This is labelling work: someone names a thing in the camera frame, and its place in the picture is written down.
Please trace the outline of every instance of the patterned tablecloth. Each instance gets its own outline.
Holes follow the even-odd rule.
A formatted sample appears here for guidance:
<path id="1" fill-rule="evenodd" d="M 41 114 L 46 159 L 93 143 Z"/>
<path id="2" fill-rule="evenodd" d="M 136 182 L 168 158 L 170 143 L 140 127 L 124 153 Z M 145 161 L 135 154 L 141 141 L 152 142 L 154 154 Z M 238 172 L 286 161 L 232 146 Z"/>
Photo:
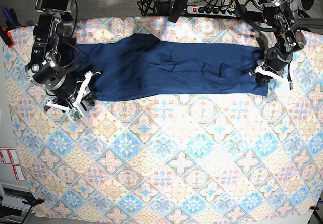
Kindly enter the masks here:
<path id="1" fill-rule="evenodd" d="M 24 72 L 32 27 L 3 46 L 17 151 L 37 216 L 103 223 L 239 223 L 303 215 L 323 190 L 323 37 L 305 32 L 294 90 L 159 95 L 97 102 L 72 123 L 43 111 L 45 92 Z M 102 18 L 78 23 L 78 43 L 152 33 L 184 43 L 257 46 L 239 21 Z M 273 36 L 266 35 L 273 44 Z"/>

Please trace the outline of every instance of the power strip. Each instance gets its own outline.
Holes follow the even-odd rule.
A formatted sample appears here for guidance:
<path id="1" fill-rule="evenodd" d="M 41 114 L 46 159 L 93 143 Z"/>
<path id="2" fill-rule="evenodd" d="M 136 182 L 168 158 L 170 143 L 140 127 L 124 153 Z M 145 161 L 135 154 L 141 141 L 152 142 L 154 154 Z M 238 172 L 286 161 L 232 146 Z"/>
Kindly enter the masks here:
<path id="1" fill-rule="evenodd" d="M 218 13 L 214 13 L 214 10 L 212 10 L 210 13 L 207 13 L 206 9 L 211 8 L 211 6 L 205 8 L 204 12 L 201 12 L 202 9 L 200 8 L 205 8 L 205 6 L 187 6 L 186 12 L 188 14 L 193 14 L 193 15 L 214 15 L 214 16 L 237 17 L 231 8 L 227 8 L 225 10 L 220 9 Z"/>

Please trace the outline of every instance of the navy blue pants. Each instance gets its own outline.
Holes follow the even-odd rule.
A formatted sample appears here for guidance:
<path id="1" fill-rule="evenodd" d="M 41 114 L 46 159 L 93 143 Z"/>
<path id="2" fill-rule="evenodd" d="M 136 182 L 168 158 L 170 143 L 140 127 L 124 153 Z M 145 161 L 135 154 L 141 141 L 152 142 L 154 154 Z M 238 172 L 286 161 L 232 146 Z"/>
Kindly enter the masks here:
<path id="1" fill-rule="evenodd" d="M 259 48 L 232 44 L 186 44 L 134 34 L 114 44 L 77 45 L 78 73 L 99 70 L 91 86 L 93 98 L 125 101 L 158 94 L 253 93 L 267 96 L 251 67 L 262 58 Z M 77 52 L 71 50 L 65 59 Z"/>

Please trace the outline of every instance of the red clamp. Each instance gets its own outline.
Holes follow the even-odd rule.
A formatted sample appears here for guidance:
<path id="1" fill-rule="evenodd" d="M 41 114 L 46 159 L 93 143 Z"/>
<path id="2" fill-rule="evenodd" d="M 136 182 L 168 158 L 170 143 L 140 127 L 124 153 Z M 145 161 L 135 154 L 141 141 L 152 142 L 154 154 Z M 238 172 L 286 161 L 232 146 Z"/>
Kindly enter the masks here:
<path id="1" fill-rule="evenodd" d="M 11 33 L 7 30 L 5 26 L 1 26 L 0 36 L 4 43 L 8 46 L 8 48 L 11 48 L 15 45 Z"/>

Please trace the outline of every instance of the table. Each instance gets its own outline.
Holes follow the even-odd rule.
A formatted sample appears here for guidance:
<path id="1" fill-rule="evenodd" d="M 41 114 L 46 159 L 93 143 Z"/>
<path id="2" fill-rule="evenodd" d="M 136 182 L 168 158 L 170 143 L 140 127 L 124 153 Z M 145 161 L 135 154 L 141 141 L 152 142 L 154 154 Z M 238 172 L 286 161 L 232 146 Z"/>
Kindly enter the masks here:
<path id="1" fill-rule="evenodd" d="M 291 64 L 294 89 L 272 81 L 251 94 L 159 95 L 96 102 L 73 123 L 45 113 L 48 96 L 24 72 L 33 28 L 3 46 L 12 124 L 36 215 L 102 223 L 241 223 L 303 215 L 323 190 L 323 37 Z M 79 44 L 152 33 L 182 43 L 257 46 L 244 22 L 100 18 L 78 22 Z M 272 34 L 265 34 L 270 46 Z"/>

